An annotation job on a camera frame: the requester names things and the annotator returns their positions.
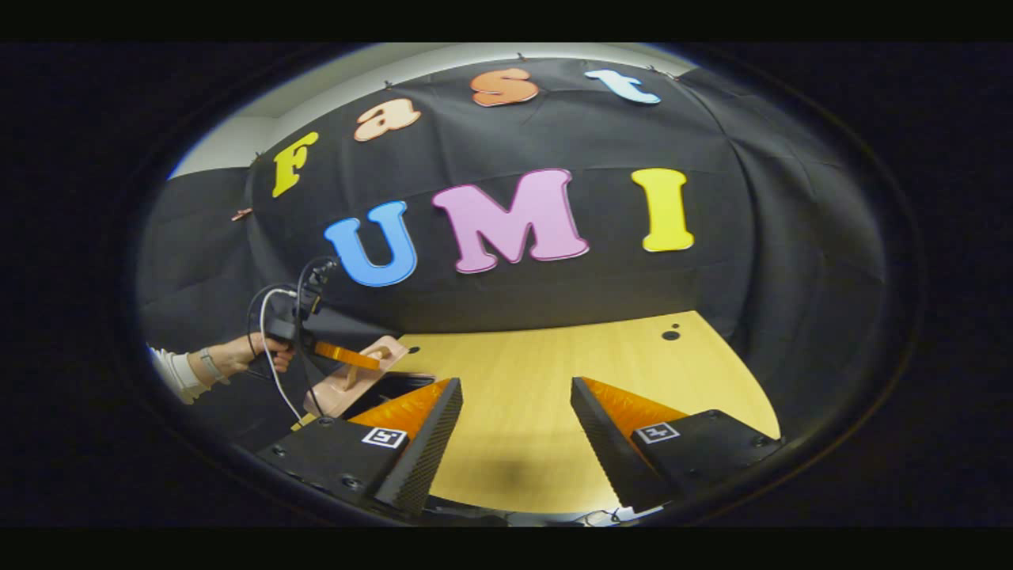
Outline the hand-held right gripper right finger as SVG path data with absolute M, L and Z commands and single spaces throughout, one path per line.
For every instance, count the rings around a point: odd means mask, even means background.
M 781 451 L 728 412 L 688 414 L 592 378 L 573 378 L 571 407 L 624 507 L 695 500 Z

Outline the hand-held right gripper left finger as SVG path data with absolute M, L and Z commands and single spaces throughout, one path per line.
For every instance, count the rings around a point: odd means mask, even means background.
M 330 498 L 384 515 L 416 517 L 462 405 L 460 380 L 448 378 L 348 421 L 313 420 L 257 455 Z

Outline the pink suitcase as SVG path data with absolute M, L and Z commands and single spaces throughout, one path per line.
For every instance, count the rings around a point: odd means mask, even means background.
M 435 380 L 435 376 L 427 373 L 392 371 L 409 354 L 409 347 L 399 343 L 393 336 L 381 336 L 375 343 L 359 351 L 359 354 L 380 359 L 381 365 L 378 370 L 366 370 L 344 363 L 340 370 L 329 373 L 325 379 L 307 390 L 303 405 L 309 414 L 316 417 L 340 417 L 370 387 L 377 382 L 390 383 L 391 378 L 409 378 L 413 382 L 419 380 L 422 383 Z

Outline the black backdrop cloth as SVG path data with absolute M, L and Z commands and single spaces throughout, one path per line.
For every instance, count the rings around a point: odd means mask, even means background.
M 258 288 L 334 256 L 311 324 L 357 347 L 695 311 L 789 437 L 875 386 L 886 181 L 797 101 L 704 68 L 499 60 L 341 90 L 268 139 L 219 134 L 242 155 L 200 143 L 141 233 L 157 347 L 238 335 Z

